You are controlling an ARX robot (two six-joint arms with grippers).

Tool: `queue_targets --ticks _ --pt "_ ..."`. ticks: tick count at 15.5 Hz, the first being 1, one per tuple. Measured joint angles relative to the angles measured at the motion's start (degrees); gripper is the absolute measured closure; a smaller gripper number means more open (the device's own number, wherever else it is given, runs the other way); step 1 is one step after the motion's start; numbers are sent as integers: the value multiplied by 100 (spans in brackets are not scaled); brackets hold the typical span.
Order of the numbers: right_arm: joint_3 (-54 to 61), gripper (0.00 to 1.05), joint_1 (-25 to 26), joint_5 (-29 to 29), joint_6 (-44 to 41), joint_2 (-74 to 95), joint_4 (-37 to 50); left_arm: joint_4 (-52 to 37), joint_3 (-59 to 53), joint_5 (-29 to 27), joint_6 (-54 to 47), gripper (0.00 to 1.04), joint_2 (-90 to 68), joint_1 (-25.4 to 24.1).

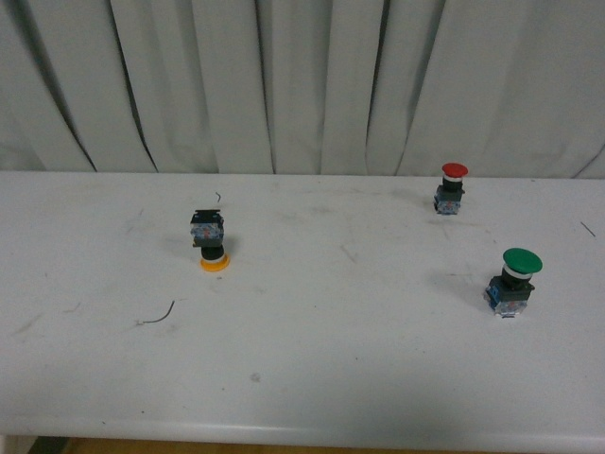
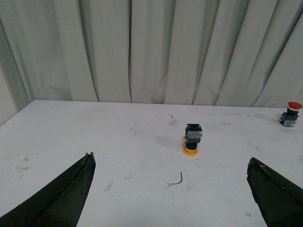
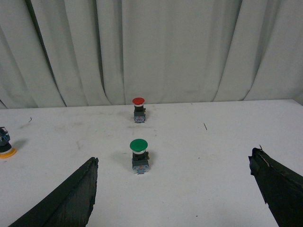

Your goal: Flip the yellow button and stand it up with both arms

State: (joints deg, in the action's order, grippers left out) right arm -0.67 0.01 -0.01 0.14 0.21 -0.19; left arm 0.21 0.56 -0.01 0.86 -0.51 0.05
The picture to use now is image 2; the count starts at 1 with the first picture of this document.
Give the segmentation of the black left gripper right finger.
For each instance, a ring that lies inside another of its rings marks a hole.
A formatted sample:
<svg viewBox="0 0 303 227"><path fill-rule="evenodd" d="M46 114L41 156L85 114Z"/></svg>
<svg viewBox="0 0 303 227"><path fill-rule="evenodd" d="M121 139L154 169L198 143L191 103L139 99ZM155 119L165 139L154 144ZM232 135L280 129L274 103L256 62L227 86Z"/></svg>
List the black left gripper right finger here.
<svg viewBox="0 0 303 227"><path fill-rule="evenodd" d="M268 227L303 225L303 189L256 158L248 163L247 181Z"/></svg>

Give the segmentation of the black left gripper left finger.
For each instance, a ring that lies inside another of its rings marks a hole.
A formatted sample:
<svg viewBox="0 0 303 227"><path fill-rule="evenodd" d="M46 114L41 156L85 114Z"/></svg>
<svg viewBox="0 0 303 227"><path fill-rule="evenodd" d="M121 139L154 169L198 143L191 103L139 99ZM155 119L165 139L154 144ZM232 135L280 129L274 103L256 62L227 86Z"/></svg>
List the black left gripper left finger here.
<svg viewBox="0 0 303 227"><path fill-rule="evenodd" d="M2 227L75 227L96 168L93 153L0 218Z"/></svg>

